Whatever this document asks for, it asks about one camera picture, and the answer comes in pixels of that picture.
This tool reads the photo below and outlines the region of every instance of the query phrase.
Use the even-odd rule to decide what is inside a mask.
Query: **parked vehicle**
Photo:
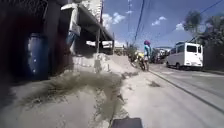
[[[166,66],[181,67],[203,67],[203,47],[200,44],[180,42],[171,50],[166,59]]]

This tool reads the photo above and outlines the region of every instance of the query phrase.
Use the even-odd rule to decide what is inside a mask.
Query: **person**
[[[144,62],[145,62],[145,67],[146,71],[149,70],[149,59],[151,57],[151,46],[150,42],[148,40],[144,41]]]

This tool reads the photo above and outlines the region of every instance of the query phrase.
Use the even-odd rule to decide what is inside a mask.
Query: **cloud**
[[[110,26],[113,23],[113,17],[111,17],[109,14],[103,14],[102,18],[103,18],[103,25],[107,29],[110,29]]]
[[[163,20],[167,20],[166,17],[164,17],[164,16],[159,17],[158,20],[156,20],[152,23],[152,26],[160,25],[161,21],[163,21]]]
[[[113,16],[111,16],[110,14],[104,13],[102,15],[102,18],[103,18],[103,26],[106,29],[110,29],[110,26],[112,24],[118,24],[118,23],[120,23],[122,20],[125,19],[125,16],[122,16],[119,13],[115,12],[113,14]]]
[[[133,13],[133,11],[127,11],[126,13],[127,13],[127,14],[132,14],[132,13]]]
[[[184,30],[184,26],[182,23],[179,23],[176,25],[176,30],[179,31],[179,30]]]
[[[166,17],[161,16],[161,17],[159,18],[159,20],[166,20]]]
[[[114,13],[114,20],[113,20],[113,24],[118,24],[119,22],[121,22],[122,20],[125,19],[125,16],[120,15],[119,13],[115,12]]]
[[[160,20],[156,20],[155,22],[152,23],[152,26],[160,25]]]

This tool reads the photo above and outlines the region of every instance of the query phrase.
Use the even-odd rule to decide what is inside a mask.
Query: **palm tree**
[[[189,31],[193,36],[197,36],[199,32],[199,25],[202,21],[201,14],[197,11],[190,11],[186,18],[184,23],[184,30]]]

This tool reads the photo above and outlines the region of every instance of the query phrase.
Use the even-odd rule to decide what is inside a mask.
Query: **van wheel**
[[[167,67],[167,68],[170,68],[170,64],[169,64],[169,62],[166,62],[166,67]]]
[[[179,64],[179,63],[176,63],[176,68],[177,68],[178,70],[180,70],[180,69],[181,69],[181,67],[180,67],[180,64]]]

